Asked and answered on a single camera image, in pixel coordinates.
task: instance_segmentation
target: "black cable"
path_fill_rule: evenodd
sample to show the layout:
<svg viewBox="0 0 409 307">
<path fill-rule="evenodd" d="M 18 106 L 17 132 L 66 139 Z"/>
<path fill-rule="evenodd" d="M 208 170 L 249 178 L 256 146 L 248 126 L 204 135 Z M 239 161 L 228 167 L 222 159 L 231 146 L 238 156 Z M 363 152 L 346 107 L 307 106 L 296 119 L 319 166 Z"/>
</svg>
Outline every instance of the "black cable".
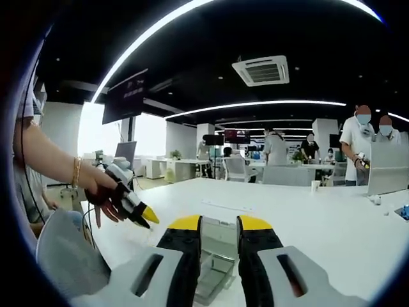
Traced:
<svg viewBox="0 0 409 307">
<path fill-rule="evenodd" d="M 90 213 L 92 210 L 95 210 L 95 208 L 89 209 L 89 202 L 88 202 L 88 211 L 85 212 L 85 214 L 82 216 L 82 232 L 83 232 L 83 234 L 84 234 L 84 238 L 85 238 L 85 239 L 87 239 L 86 233 L 85 233 L 85 217 L 87 216 L 87 214 L 88 214 L 88 217 L 89 217 L 89 213 Z M 88 228 L 89 228 L 89 232 L 90 232 L 90 234 L 91 234 L 91 243 L 92 243 L 93 247 L 95 248 L 95 241 L 94 241 L 94 238 L 93 238 L 93 236 L 92 236 L 91 223 L 89 223 Z"/>
<path fill-rule="evenodd" d="M 34 64 L 34 67 L 33 67 L 33 71 L 30 74 L 29 84 L 28 84 L 28 87 L 27 87 L 27 90 L 26 90 L 26 96 L 24 97 L 24 104 L 23 104 L 22 118 L 21 118 L 21 120 L 22 120 L 22 122 L 21 122 L 21 156 L 22 156 L 22 163 L 23 163 L 23 167 L 24 167 L 24 174 L 26 175 L 27 185 L 28 185 L 28 188 L 30 190 L 31 197 L 32 197 L 32 199 L 34 201 L 34 205 L 36 207 L 36 210 L 37 210 L 38 214 L 40 215 L 40 218 L 41 218 L 42 222 L 45 224 L 44 217 L 42 216 L 41 211 L 38 208 L 37 202 L 36 202 L 34 194 L 33 194 L 33 190 L 31 189 L 30 180 L 28 179 L 28 174 L 27 174 L 27 169 L 26 169 L 26 160 L 24 158 L 24 149 L 23 149 L 23 147 L 24 147 L 24 145 L 23 145 L 23 131 L 24 131 L 23 118 L 24 117 L 23 116 L 24 116 L 24 111 L 26 110 L 27 97 L 28 97 L 28 91 L 30 89 L 31 79 L 33 78 L 34 71 L 36 70 L 36 64 L 38 62 L 38 59 L 40 59 L 40 54 L 41 53 L 38 54 L 38 56 L 36 58 L 36 61 L 35 61 L 35 64 Z"/>
</svg>

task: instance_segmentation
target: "white cup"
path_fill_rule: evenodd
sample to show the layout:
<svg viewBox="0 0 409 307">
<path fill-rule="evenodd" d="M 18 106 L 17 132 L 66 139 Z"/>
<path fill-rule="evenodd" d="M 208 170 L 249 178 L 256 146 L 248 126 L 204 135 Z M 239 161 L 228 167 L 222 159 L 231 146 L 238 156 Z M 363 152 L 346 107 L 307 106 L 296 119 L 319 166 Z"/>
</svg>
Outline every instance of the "white cup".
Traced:
<svg viewBox="0 0 409 307">
<path fill-rule="evenodd" d="M 321 181 L 319 180 L 313 180 L 311 181 L 311 192 L 315 193 L 318 190 L 318 187 L 320 186 Z"/>
</svg>

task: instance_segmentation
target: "yellow controller tip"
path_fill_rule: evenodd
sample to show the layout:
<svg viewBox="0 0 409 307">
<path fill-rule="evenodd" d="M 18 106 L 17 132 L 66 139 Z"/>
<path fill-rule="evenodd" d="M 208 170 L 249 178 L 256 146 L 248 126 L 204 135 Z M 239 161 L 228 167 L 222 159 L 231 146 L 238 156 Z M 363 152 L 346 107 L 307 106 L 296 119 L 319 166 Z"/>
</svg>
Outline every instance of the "yellow controller tip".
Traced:
<svg viewBox="0 0 409 307">
<path fill-rule="evenodd" d="M 145 210 L 143 211 L 142 217 L 147 219 L 148 221 L 159 224 L 158 217 L 156 216 L 154 211 L 151 208 L 149 208 L 148 206 L 146 206 Z"/>
</svg>

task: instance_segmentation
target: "monitor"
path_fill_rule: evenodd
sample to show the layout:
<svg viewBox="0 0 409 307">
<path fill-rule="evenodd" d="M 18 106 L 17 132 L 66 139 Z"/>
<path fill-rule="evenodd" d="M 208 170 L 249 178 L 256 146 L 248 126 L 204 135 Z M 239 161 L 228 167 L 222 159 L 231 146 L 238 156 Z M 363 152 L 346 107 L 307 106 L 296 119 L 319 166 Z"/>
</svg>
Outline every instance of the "monitor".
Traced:
<svg viewBox="0 0 409 307">
<path fill-rule="evenodd" d="M 330 134 L 330 147 L 331 148 L 340 148 L 341 143 L 339 142 L 339 134 Z"/>
<path fill-rule="evenodd" d="M 215 134 L 206 134 L 203 136 L 203 139 L 206 143 L 206 146 L 224 145 L 224 136 L 218 136 Z"/>
<path fill-rule="evenodd" d="M 140 115 L 146 94 L 144 74 L 125 79 L 109 89 L 102 124 Z"/>
<path fill-rule="evenodd" d="M 116 147 L 115 157 L 124 157 L 128 162 L 130 162 L 130 169 L 134 167 L 134 157 L 135 157 L 136 141 L 118 143 Z"/>
<path fill-rule="evenodd" d="M 226 129 L 224 139 L 226 143 L 230 144 L 250 144 L 250 131 Z"/>
</svg>

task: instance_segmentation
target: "air conditioning vent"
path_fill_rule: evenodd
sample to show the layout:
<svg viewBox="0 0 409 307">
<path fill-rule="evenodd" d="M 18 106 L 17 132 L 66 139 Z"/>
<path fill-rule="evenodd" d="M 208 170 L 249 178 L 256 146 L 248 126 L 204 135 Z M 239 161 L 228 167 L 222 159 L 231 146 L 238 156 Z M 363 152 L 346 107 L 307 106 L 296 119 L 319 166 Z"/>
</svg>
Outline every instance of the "air conditioning vent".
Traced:
<svg viewBox="0 0 409 307">
<path fill-rule="evenodd" d="M 232 66 L 247 86 L 289 83 L 285 56 L 250 59 Z"/>
</svg>

